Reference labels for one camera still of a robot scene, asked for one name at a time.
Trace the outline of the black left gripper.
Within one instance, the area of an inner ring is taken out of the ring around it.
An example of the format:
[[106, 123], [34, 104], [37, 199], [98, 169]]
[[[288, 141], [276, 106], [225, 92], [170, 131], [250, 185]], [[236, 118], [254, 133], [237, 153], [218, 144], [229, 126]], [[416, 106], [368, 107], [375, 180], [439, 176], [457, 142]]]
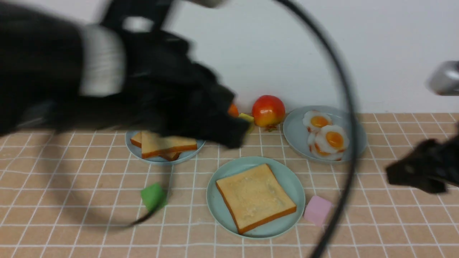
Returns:
[[228, 113], [234, 93], [190, 57], [190, 42], [175, 34], [126, 34], [128, 77], [135, 97], [129, 129], [163, 137], [203, 139], [240, 148], [249, 123]]

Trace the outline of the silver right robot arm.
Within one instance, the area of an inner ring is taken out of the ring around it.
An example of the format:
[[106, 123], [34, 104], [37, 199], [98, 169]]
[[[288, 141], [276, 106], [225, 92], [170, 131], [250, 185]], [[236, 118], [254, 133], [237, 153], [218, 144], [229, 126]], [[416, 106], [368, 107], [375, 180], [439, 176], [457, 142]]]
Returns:
[[[458, 61], [440, 64], [427, 85], [437, 95], [457, 96]], [[446, 193], [448, 185], [458, 187], [459, 183], [459, 136], [442, 143], [426, 139], [385, 170], [388, 183], [393, 186], [413, 187], [429, 194]]]

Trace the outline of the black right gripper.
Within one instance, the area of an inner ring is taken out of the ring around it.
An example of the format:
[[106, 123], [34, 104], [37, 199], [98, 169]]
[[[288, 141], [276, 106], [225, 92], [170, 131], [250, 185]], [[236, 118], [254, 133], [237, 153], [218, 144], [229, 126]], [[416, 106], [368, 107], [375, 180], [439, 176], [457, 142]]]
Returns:
[[426, 139], [385, 169], [393, 186], [408, 186], [429, 194], [446, 193], [459, 186], [459, 136], [439, 142]]

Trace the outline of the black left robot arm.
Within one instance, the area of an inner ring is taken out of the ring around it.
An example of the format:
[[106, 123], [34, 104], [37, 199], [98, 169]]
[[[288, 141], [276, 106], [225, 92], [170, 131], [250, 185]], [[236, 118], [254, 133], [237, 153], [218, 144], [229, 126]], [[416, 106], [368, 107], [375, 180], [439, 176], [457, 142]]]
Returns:
[[165, 31], [172, 0], [111, 0], [96, 24], [1, 1], [1, 136], [148, 130], [240, 148], [234, 93]]

